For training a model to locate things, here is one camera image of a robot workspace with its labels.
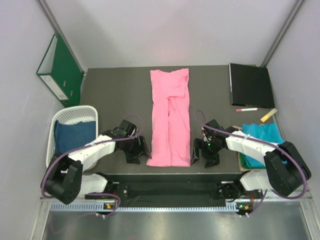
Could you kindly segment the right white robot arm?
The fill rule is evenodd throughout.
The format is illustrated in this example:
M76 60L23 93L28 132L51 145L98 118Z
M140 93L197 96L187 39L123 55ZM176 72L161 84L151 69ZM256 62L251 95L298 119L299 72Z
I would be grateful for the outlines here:
M255 190L272 190L278 196L292 199L299 187L302 197L307 191L307 181L312 174L295 145L289 141L274 143L243 133L235 127L223 128L213 119L202 125L202 138L193 140L192 161L205 159L205 167L220 162L223 149L241 153L264 165L259 171L246 171L233 185L233 192L245 198Z

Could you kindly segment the pink towel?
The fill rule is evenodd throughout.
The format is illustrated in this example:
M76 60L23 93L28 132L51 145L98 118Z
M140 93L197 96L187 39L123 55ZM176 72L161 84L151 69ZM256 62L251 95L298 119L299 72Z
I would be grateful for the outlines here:
M150 167L190 167L189 69L151 70L152 136Z

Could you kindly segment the turquoise towel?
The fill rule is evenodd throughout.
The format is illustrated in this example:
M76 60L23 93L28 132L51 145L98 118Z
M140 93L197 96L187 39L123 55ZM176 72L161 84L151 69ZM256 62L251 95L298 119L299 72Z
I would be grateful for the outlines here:
M242 131L245 134L249 134L250 136L263 141L272 142L276 144L283 144L285 142L284 139L281 137L281 134L275 122L270 124L262 124L262 125L258 125L254 123L243 124ZM247 159L247 163L252 167L252 169L249 169L249 170L265 169L265 166L258 160L247 155L245 156Z

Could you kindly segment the green towel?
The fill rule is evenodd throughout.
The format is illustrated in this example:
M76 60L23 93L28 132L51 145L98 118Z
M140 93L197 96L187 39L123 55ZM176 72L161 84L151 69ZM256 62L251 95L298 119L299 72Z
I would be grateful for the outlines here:
M242 153L239 153L238 156L239 156L240 165L242 168L252 169L252 167L247 163L247 158L245 155L243 155Z

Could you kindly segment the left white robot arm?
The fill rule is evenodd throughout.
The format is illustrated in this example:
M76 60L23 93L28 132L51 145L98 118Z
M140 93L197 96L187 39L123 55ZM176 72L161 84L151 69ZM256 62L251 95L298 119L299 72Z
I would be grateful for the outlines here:
M144 136L137 126L124 119L118 127L106 130L92 142L65 153L55 154L40 184L45 198L65 205L78 197L114 197L114 187L103 173L84 174L101 158L122 151L128 164L139 165L139 158L151 157Z

